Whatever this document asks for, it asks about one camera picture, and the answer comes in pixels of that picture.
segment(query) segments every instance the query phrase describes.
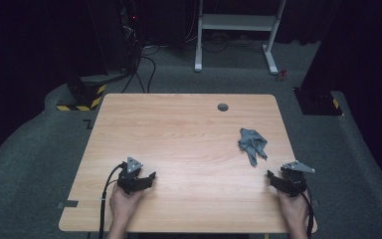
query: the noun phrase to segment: dark background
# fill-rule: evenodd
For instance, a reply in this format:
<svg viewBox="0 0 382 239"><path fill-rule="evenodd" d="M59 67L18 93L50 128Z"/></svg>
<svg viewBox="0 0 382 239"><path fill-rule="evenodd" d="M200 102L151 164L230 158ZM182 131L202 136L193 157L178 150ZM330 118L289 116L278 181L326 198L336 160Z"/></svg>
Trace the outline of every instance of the dark background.
<svg viewBox="0 0 382 239"><path fill-rule="evenodd" d="M272 14L278 3L206 0L205 12ZM72 4L87 12L86 0ZM170 34L186 36L192 23L193 4L188 0L148 0L139 5L140 11L146 13L140 19L144 34L165 42L174 38ZM310 79L314 82L311 89L344 92L364 140L382 168L382 1L354 0L339 4L337 0L287 1L277 42L297 39L308 44L323 40L314 58L321 67L308 71L314 76ZM171 25L164 25L165 32L154 31L157 23L163 21ZM67 82L60 63L55 62L49 27L52 26L45 1L0 1L0 145L21 124L44 109L47 93ZM171 43L181 45L174 39Z"/></svg>

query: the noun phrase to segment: black curtain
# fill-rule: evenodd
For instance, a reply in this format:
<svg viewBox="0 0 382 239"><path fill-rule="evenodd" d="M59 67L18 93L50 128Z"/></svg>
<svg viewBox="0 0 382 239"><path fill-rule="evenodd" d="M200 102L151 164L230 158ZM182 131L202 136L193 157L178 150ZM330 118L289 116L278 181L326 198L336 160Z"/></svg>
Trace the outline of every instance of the black curtain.
<svg viewBox="0 0 382 239"><path fill-rule="evenodd" d="M43 34L43 1L0 0L0 145L63 84Z"/></svg>
<svg viewBox="0 0 382 239"><path fill-rule="evenodd" d="M311 95L344 92L382 170L382 1L341 2L301 90Z"/></svg>
<svg viewBox="0 0 382 239"><path fill-rule="evenodd" d="M341 0L287 0L276 42L301 44L321 41ZM276 15L280 0L205 0L204 12L217 14ZM266 38L269 33L247 32Z"/></svg>

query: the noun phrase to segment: wrist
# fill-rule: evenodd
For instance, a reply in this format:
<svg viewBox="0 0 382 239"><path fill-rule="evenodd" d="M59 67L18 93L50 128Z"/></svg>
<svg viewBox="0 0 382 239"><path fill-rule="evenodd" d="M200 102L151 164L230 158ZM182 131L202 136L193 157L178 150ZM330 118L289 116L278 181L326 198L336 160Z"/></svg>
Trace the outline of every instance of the wrist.
<svg viewBox="0 0 382 239"><path fill-rule="evenodd" d="M126 223L122 218L113 218L110 223L107 239L122 239L125 232Z"/></svg>
<svg viewBox="0 0 382 239"><path fill-rule="evenodd" d="M289 239L306 239L306 228L305 225L298 224L298 223L288 223L287 224L287 229L289 232Z"/></svg>

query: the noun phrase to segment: small round object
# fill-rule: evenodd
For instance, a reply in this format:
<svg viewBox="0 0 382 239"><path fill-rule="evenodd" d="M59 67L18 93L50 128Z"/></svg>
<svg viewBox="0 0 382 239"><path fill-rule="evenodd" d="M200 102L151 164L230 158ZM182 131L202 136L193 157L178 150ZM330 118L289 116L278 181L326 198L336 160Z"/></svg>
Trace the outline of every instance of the small round object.
<svg viewBox="0 0 382 239"><path fill-rule="evenodd" d="M228 105L224 103L218 104L218 110L221 112L226 112L229 109Z"/></svg>

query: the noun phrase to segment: power cord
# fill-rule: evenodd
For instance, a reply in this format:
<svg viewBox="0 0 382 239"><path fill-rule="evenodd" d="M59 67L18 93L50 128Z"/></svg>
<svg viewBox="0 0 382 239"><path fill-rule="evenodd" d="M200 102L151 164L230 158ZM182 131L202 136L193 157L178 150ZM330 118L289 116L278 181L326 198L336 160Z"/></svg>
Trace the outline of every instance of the power cord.
<svg viewBox="0 0 382 239"><path fill-rule="evenodd" d="M303 194L302 191L299 190L299 188L297 188L295 185L294 185L294 182L291 180L291 178L288 176L287 177L290 181L290 184L293 186L293 189L295 189L296 191L298 191L298 193L300 195L302 195L303 199L305 200L306 202L306 205L308 206L308 225L306 227L306 236L308 237L308 239L311 238L311 233L312 233L312 227L314 225L314 210L312 209L312 204L311 204L311 191L309 190L308 186L306 187L307 190L308 190L308 196L309 196L309 200L308 198L306 198L305 194Z"/></svg>
<svg viewBox="0 0 382 239"><path fill-rule="evenodd" d="M103 231L104 231L104 211L105 211L105 206L106 206L106 192L108 186L116 182L117 180L110 181L112 178L113 174L120 168L120 165L118 165L116 168L113 169L113 171L110 173L109 177L107 178L106 184L104 185L104 190L103 193L101 194L101 205L100 205L100 227L98 230L98 238L102 239L103 238Z"/></svg>
<svg viewBox="0 0 382 239"><path fill-rule="evenodd" d="M188 32L188 35L185 37L185 42L187 42L187 39L190 37L192 30L194 29L194 23L195 23L195 16L197 15L197 0L194 1L194 15L192 18L192 24L190 31Z"/></svg>
<svg viewBox="0 0 382 239"><path fill-rule="evenodd" d="M216 38L212 38L212 37L209 37L209 36L205 36L205 38L209 39L209 42L211 44L214 44L214 45L223 45L223 44L225 44L225 46L223 48L221 48L220 50L217 50L217 51L209 50L209 49L207 49L207 48L202 46L201 48L204 51L208 52L208 53L221 53L221 52L225 51L228 48L228 46L229 46L229 41L228 41L227 38L216 39Z"/></svg>
<svg viewBox="0 0 382 239"><path fill-rule="evenodd" d="M151 84L151 80L153 80L154 72L156 71L156 63L154 63L154 61L148 57L141 57L141 58L147 59L153 64L153 72L151 73L150 79L148 80L148 84L147 84L147 92L150 93L150 84Z"/></svg>
<svg viewBox="0 0 382 239"><path fill-rule="evenodd" d="M136 75L137 78L138 78L138 82L139 82L139 85L141 86L141 90L142 90L142 92L145 93L145 89L144 89L144 85L142 84L141 77L139 76L138 72L135 73L135 75Z"/></svg>
<svg viewBox="0 0 382 239"><path fill-rule="evenodd" d="M138 63L137 63L137 65L136 65L136 67L134 68L134 70L132 71L132 74L131 74L131 76L129 77L128 82L126 83L126 85L125 85L125 87L123 88L123 90L121 91L121 93L124 93L124 92L125 92L126 88L128 88L128 86L129 86L129 83L131 82L132 78L135 76L136 72L138 71L138 67L139 67L139 64L140 64L140 60L141 60L141 58L138 59Z"/></svg>
<svg viewBox="0 0 382 239"><path fill-rule="evenodd" d="M148 56L154 55L154 54L158 53L160 51L160 48L161 48L160 45L145 46L143 49L150 49L150 48L156 48L156 47L157 47L156 51L154 51L152 53L142 54L141 56L148 57Z"/></svg>

